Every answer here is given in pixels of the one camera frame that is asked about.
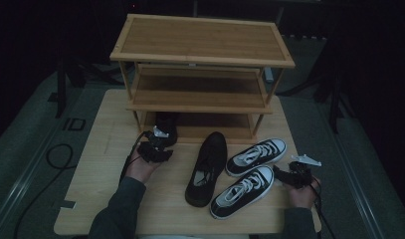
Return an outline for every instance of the shoe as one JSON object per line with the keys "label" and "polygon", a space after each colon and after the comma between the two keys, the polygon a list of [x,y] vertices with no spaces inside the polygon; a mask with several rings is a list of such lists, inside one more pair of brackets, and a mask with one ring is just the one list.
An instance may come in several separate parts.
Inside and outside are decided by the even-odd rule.
{"label": "shoe", "polygon": [[231,176],[240,177],[261,164],[279,161],[286,150],[287,145],[281,139],[263,140],[230,158],[226,171]]}
{"label": "shoe", "polygon": [[195,207],[209,204],[218,176],[227,162],[227,143],[221,132],[212,132],[202,143],[192,177],[186,187],[186,201]]}
{"label": "shoe", "polygon": [[252,169],[212,201],[212,216],[227,219],[267,195],[273,183],[274,172],[270,167],[263,165]]}
{"label": "shoe", "polygon": [[165,147],[177,142],[177,118],[179,113],[157,112],[155,115],[154,133],[160,136]]}

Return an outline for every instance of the human hand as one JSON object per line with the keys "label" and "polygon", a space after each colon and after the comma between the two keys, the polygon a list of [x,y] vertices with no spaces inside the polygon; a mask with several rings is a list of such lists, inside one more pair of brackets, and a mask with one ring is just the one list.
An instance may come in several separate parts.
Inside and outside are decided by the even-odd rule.
{"label": "human hand", "polygon": [[131,155],[131,160],[133,162],[127,168],[127,171],[124,176],[132,177],[143,184],[146,183],[152,172],[161,165],[161,162],[147,162],[145,161],[140,154],[137,152],[137,148]]}
{"label": "human hand", "polygon": [[[318,188],[319,184],[320,180],[316,178],[313,180],[311,186],[313,188]],[[313,188],[306,186],[296,189],[285,183],[283,183],[283,185],[289,194],[291,207],[303,207],[308,209],[313,207],[314,201],[316,200],[316,193],[313,191]]]}

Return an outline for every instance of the person's arm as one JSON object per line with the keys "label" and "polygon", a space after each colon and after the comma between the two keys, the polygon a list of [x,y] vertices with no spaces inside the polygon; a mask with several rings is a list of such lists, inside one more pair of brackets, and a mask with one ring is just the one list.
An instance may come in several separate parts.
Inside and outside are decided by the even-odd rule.
{"label": "person's arm", "polygon": [[[312,183],[313,188],[318,186],[318,181]],[[283,239],[315,239],[311,208],[316,199],[316,194],[309,186],[295,189],[285,184],[288,190],[291,207],[285,210],[285,225]]]}
{"label": "person's arm", "polygon": [[137,209],[146,190],[144,183],[160,163],[146,162],[134,151],[117,191],[94,219],[88,238],[134,238]]}
{"label": "person's arm", "polygon": [[142,182],[125,177],[108,207],[94,219],[88,238],[133,238],[139,208],[146,187]]}

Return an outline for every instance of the wooden table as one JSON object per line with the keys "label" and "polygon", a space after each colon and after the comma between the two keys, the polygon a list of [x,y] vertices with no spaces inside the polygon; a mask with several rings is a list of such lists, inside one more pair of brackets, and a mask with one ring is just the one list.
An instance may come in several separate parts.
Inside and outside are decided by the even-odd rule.
{"label": "wooden table", "polygon": [[[114,194],[126,156],[138,132],[127,107],[125,90],[108,90],[101,103],[78,168],[66,195],[76,202],[74,208],[61,208],[54,230],[60,235],[88,234],[94,217]],[[288,144],[288,152],[277,163],[287,169],[291,155],[297,155],[295,143],[278,98],[274,98],[273,115],[267,115],[259,130],[259,140],[279,137]],[[209,207],[196,208],[186,203],[184,192],[191,177],[200,143],[177,143],[173,155],[147,182],[139,208],[137,234],[263,234],[281,232],[284,209],[288,207],[286,190],[279,181],[262,200],[247,206],[227,220],[216,220]],[[229,157],[249,144],[228,143]],[[237,178],[223,172],[214,196]],[[320,221],[313,212],[315,230]]]}

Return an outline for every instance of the black slip-on shoe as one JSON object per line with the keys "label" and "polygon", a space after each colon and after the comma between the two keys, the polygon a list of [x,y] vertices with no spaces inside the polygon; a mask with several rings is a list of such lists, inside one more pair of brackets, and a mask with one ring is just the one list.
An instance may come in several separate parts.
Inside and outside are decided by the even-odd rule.
{"label": "black slip-on shoe", "polygon": [[204,207],[209,204],[226,162],[226,138],[221,132],[212,132],[199,149],[192,177],[186,187],[185,199],[190,205]]}

